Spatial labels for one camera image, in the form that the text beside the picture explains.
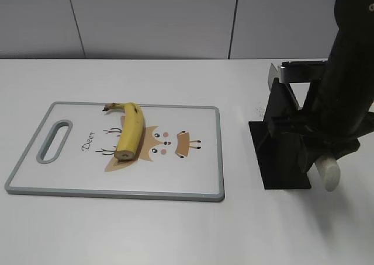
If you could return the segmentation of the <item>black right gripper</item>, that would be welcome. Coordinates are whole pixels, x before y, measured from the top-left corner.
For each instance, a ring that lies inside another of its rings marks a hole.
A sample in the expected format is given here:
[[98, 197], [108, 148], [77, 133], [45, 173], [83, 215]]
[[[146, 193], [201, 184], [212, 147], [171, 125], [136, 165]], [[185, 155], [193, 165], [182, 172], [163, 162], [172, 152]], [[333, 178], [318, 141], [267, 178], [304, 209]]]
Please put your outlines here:
[[372, 86], [311, 82], [299, 116], [269, 120], [278, 163], [306, 173], [323, 151], [335, 159], [357, 151], [358, 138], [373, 132], [372, 103]]

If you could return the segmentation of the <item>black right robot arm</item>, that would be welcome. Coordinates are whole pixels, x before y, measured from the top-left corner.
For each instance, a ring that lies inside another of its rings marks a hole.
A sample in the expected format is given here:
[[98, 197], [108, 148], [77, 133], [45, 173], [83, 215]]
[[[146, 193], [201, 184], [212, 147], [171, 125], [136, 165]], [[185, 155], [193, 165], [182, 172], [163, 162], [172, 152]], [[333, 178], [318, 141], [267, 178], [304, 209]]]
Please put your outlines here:
[[334, 16], [328, 60], [287, 63], [272, 80], [265, 122], [278, 168], [305, 173], [324, 154], [357, 151], [373, 131], [373, 0], [335, 0]]

